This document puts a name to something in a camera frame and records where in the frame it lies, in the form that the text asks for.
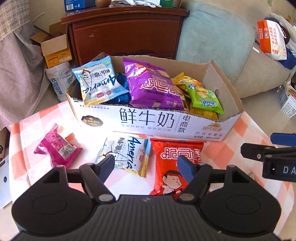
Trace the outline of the open cardboard box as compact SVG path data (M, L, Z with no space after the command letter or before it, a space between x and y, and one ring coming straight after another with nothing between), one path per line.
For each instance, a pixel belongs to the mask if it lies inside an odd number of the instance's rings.
M72 60L67 25L58 22L49 26L49 32L38 30L39 32L31 36L30 39L40 45L47 68L53 68Z

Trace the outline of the cream croissant bag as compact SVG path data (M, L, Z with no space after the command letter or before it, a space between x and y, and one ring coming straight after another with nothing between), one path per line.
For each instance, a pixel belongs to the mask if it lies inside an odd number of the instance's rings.
M179 93L179 96L181 98L181 101L183 103L183 106L184 106L184 111L186 112L190 112L190 106L191 106L191 99L190 97L187 95L187 93L185 91L183 91L182 89L176 87L178 93Z

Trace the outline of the light blue sofa cushion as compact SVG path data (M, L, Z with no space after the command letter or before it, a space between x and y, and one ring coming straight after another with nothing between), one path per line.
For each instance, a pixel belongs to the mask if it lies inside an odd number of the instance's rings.
M176 60L214 61L231 83L238 79L254 43L253 27L245 19L202 1L183 1L184 19Z

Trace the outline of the yellow waffle packet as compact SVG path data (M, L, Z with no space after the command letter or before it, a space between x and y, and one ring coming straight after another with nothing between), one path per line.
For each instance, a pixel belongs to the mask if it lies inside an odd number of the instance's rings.
M194 84L195 86L203 88L203 84L196 79L189 77L185 75L184 72L178 74L175 78L172 79L172 82L175 86L180 88L181 90L188 92L187 87L185 86L185 83L188 84Z
M214 121L218 121L218 114L216 112L213 111L208 111L208 110L204 110L204 109L198 109L198 108L194 108L194 107L190 107L190 113L203 117L203 118L208 118Z

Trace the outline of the blue gift box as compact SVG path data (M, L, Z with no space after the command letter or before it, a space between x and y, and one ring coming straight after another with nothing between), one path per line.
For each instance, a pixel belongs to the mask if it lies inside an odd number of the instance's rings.
M64 0L65 12L76 11L95 6L95 0Z

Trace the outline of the white green milk box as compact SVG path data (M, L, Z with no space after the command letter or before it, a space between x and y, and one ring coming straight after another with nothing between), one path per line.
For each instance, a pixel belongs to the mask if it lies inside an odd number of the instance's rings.
M173 8L174 0L160 0L160 5L165 8Z

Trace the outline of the white mesh basket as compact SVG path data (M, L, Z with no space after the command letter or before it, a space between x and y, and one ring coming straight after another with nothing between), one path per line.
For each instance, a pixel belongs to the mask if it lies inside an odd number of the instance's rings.
M292 94L288 95L283 86L278 91L280 95L280 109L288 118L293 118L296 114L295 97Z

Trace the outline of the blue foil snack bag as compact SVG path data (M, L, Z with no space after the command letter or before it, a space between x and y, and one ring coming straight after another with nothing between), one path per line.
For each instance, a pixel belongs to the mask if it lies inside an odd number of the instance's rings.
M109 100L107 103L108 104L121 104L121 105L127 105L131 101L131 95L130 95L130 90L129 90L129 83L126 78L126 76L122 73L118 73L116 75L116 80L118 83L125 89L119 93L116 94L114 98Z

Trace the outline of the purple noodle snack bag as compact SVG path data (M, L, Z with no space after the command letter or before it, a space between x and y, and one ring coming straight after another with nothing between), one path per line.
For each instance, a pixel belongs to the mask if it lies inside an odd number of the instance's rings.
M165 69L148 62L123 58L125 75L136 108L184 110L178 90Z

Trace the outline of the green Ameria packet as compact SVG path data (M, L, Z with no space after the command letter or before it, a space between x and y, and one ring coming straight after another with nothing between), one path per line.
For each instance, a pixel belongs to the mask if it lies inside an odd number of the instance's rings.
M192 83L185 83L185 86L188 90L188 94L194 108L224 115L222 105L212 90L205 89Z

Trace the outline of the wooden gourd ornament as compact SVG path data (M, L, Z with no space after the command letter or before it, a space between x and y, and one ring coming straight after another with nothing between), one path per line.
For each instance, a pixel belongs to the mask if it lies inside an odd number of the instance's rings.
M111 0L95 0L95 5L98 8L107 8L109 7L111 4Z

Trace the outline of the white milk carton tray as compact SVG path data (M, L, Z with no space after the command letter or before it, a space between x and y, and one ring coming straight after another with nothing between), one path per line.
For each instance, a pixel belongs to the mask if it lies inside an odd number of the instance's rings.
M215 62L196 64L147 55L130 55L128 58L159 66L170 77L184 72L200 81L206 89L218 92L224 114L215 121L184 110L107 103L86 107L80 84L74 82L67 89L66 96L76 120L82 126L101 133L114 131L179 140L222 141L244 111L235 88Z

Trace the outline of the magenta snack packet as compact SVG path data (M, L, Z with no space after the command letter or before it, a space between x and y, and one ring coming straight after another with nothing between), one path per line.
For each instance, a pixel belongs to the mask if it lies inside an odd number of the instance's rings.
M47 155L50 157L51 166L63 165L68 168L82 148L70 144L58 133L58 125L55 123L34 150L34 154Z

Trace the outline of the red noodle snack bag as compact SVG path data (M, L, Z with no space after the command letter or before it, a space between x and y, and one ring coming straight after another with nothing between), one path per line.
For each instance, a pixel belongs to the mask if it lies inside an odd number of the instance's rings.
M150 195L170 195L174 199L186 188L187 182L178 170L177 159L185 156L193 164L201 162L204 141L180 141L151 138L153 153L156 155L154 189Z

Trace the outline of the light blue Ameria packet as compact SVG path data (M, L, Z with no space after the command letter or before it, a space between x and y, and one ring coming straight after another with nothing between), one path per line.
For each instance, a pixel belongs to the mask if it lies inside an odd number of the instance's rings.
M140 177L147 176L151 141L134 136L114 136L106 138L100 148L95 163L107 155L115 158L115 168L123 169Z
M116 80L110 56L73 68L72 72L80 84L85 106L107 102L125 90Z

